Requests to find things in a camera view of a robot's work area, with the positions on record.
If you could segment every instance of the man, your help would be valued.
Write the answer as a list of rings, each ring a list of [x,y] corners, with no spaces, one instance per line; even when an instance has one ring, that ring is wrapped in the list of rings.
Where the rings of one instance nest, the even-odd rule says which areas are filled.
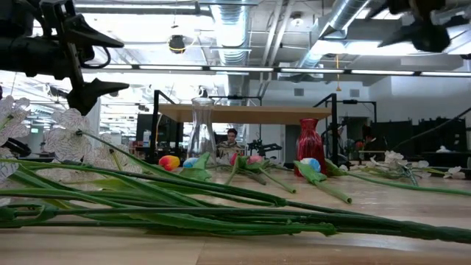
[[[223,141],[218,144],[217,148],[219,151],[219,157],[223,160],[222,162],[228,162],[234,153],[242,151],[242,147],[236,142],[237,130],[231,128],[227,131],[227,141]]]

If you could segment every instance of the clear glass vase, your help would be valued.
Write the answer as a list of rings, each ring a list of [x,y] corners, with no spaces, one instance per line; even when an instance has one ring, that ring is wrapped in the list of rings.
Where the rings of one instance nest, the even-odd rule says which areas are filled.
[[[214,100],[195,98],[193,104],[193,130],[188,143],[187,158],[198,158],[209,152],[208,165],[216,164],[216,140],[214,139],[212,113]]]

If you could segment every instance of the wooden shelf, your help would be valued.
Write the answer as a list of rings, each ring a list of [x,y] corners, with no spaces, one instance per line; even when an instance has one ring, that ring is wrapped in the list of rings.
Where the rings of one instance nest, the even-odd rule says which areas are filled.
[[[159,105],[159,112],[178,122],[192,122],[191,105]],[[234,124],[299,124],[300,119],[324,119],[329,107],[215,106],[213,122]]]

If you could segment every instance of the red glass vase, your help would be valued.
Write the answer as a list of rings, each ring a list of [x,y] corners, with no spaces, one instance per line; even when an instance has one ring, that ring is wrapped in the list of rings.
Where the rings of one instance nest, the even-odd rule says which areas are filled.
[[[296,157],[298,161],[303,158],[315,158],[321,165],[321,173],[327,174],[325,168],[324,146],[319,133],[316,132],[318,119],[302,119],[301,135],[297,139]],[[296,176],[302,177],[301,173],[295,167]]]

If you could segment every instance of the ceiling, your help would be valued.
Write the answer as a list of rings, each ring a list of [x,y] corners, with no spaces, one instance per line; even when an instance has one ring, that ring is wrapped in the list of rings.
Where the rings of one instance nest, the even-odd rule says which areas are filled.
[[[175,1],[152,0],[75,0],[76,8],[83,12],[85,20],[94,28],[112,38],[125,43],[123,49],[110,49],[112,64],[165,64],[165,65],[220,65],[222,64],[219,52],[224,47],[218,44],[217,26],[211,17],[208,2],[224,2],[224,0],[199,1],[200,15],[178,15],[179,10],[194,8],[195,1],[183,3]],[[247,50],[249,66],[260,66],[263,61],[263,53],[266,48],[267,38],[271,24],[277,20],[280,25],[288,8],[287,1],[280,11],[280,17],[274,18],[278,1],[275,0],[249,0],[247,2],[258,3],[247,6],[249,8],[249,23],[247,26],[248,42],[244,50]],[[313,24],[317,18],[328,15],[334,0],[324,1],[295,1],[292,14],[297,14],[302,23],[295,24],[293,18],[287,20],[286,29],[282,35],[279,49],[274,57],[274,64],[288,63],[290,65],[299,61],[315,45],[316,51],[323,54],[319,62],[325,68],[359,68],[376,70],[446,70],[452,71],[463,65],[458,54],[471,53],[471,31],[468,28],[460,28],[450,32],[453,39],[452,45],[446,51],[448,54],[424,54],[418,52],[409,43],[400,43],[382,49],[376,48],[379,41],[408,23],[408,16],[392,15],[382,12],[375,17],[373,22],[366,23],[363,19],[369,11],[369,5],[377,4],[371,1],[363,9],[354,22],[348,28],[346,38],[341,40],[319,40],[312,43]],[[35,22],[35,35],[42,35],[39,24]],[[168,41],[172,35],[183,35],[187,49],[183,54],[175,54],[170,51]],[[272,42],[272,53],[275,48]],[[96,48],[96,57],[90,64],[98,64],[106,61],[106,54]],[[188,75],[188,74],[150,74],[142,73],[112,73],[107,69],[84,71],[86,81],[98,77],[101,80],[127,82],[131,88],[120,91],[118,96],[102,97],[102,126],[121,128],[122,132],[132,132],[135,127],[135,115],[142,110],[143,105],[152,112],[153,90],[160,89],[176,102],[189,103],[191,98],[198,96],[202,89],[210,95],[225,96],[228,93],[227,76],[216,75]],[[252,79],[251,86],[258,80]],[[345,76],[342,81],[358,82],[362,87],[367,87],[380,80],[382,77]],[[335,82],[336,75],[324,75],[313,79],[314,82],[326,84]],[[38,106],[38,113],[45,116],[53,110],[61,110],[66,106],[64,98],[60,98],[55,91],[70,91],[68,80],[58,81],[52,77],[36,76],[25,77],[21,73],[0,71],[0,83],[4,87],[4,95],[11,93],[15,97],[25,96],[30,98]],[[279,85],[271,87],[280,89]],[[273,101],[283,101],[280,93],[271,95]]]

